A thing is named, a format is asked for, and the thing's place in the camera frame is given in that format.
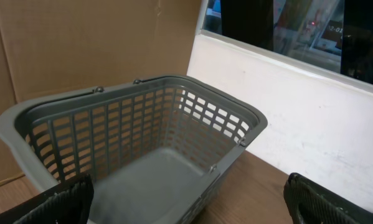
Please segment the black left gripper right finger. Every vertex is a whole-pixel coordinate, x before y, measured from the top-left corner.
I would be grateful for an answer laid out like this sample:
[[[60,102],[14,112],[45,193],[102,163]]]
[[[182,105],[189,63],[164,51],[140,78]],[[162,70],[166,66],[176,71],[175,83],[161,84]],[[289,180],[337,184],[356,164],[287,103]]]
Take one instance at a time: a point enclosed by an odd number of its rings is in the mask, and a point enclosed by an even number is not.
[[[294,224],[373,224],[373,213],[296,172],[289,175],[283,198]]]

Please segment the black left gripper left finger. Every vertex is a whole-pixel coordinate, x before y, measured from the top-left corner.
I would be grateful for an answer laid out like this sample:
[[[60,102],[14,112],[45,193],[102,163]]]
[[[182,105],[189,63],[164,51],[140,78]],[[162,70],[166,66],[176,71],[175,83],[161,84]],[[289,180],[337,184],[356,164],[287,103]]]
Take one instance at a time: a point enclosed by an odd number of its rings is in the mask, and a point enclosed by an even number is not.
[[[77,174],[1,213],[0,224],[87,224],[93,195],[90,174]]]

